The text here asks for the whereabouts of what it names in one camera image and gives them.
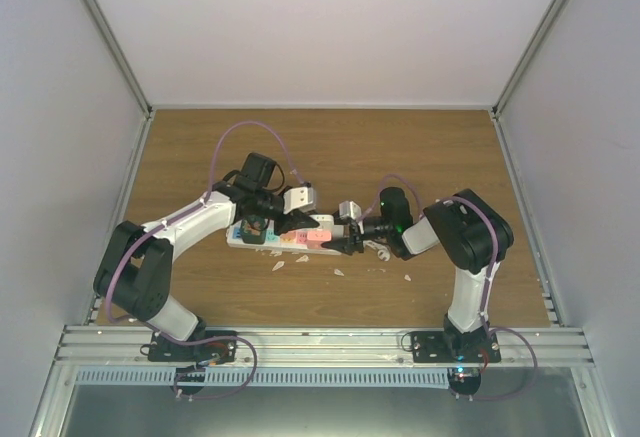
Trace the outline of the white power strip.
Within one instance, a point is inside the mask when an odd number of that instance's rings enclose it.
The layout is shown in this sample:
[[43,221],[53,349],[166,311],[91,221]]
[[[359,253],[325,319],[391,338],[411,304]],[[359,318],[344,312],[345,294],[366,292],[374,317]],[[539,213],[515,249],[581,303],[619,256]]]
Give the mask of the white power strip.
[[[345,226],[336,224],[334,218],[329,214],[315,214],[312,217],[319,222],[320,226],[315,229],[329,230],[332,234],[332,240],[336,240],[345,236]],[[306,232],[309,229],[296,230],[297,242],[291,244],[283,244],[280,241],[280,235],[274,234],[274,224],[270,223],[267,230],[266,241],[262,245],[245,244],[240,238],[240,225],[237,223],[226,231],[226,242],[230,247],[254,249],[256,251],[270,251],[272,254],[290,252],[294,254],[311,253],[338,255],[339,252],[328,249],[308,249],[306,246]]]

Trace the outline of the pink cube adapter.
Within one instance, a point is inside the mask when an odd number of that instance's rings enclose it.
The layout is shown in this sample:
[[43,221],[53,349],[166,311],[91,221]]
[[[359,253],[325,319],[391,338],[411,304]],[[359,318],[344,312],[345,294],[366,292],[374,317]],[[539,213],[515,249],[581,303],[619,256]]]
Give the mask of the pink cube adapter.
[[306,246],[308,249],[323,249],[323,245],[332,240],[329,230],[309,229],[306,232]]

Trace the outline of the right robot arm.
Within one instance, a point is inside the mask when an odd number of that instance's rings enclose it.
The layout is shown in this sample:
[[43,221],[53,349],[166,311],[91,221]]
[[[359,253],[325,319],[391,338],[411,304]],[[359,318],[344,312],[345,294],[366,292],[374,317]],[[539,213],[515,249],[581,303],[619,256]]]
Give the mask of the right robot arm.
[[409,260],[441,246],[455,267],[443,350],[453,361],[468,360],[490,339],[488,301],[495,273],[514,243],[511,226],[469,188],[424,208],[418,219],[399,187],[382,189],[378,201],[378,216],[340,217],[346,235],[322,247],[351,255],[363,251],[366,241],[381,240],[395,257]]

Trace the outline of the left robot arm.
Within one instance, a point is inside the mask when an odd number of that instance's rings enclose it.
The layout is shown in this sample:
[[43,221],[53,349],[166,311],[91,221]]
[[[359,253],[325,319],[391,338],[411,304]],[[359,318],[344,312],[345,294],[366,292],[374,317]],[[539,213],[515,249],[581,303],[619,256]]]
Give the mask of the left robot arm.
[[117,225],[93,282],[110,321],[118,321],[111,311],[116,305],[126,312],[124,320],[134,318],[167,336],[181,359],[201,357],[206,337],[196,330],[200,319],[171,296],[173,264],[211,234],[251,217],[268,221],[276,235],[318,227],[310,215],[316,204],[311,183],[267,187],[278,167],[273,159],[253,152],[241,169],[210,184],[182,209],[144,225],[130,221]]

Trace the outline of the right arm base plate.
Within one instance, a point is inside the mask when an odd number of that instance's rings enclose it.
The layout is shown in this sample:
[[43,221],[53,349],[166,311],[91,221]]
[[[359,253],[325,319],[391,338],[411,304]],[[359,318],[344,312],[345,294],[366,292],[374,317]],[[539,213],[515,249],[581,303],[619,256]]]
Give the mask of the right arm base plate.
[[410,350],[415,363],[474,364],[502,360],[496,336],[483,328],[460,333],[454,327],[442,330],[414,330],[401,337],[400,345]]

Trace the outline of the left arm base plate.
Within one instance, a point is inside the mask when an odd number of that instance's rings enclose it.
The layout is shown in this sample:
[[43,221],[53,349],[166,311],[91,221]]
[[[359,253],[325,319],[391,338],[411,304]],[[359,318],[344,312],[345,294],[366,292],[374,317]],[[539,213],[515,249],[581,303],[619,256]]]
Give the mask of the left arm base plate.
[[175,362],[210,365],[233,362],[235,360],[238,334],[232,330],[209,330],[197,328],[189,342],[216,338],[216,341],[198,345],[181,345],[169,341],[160,334],[154,334],[148,344],[140,347],[140,354],[150,362]]

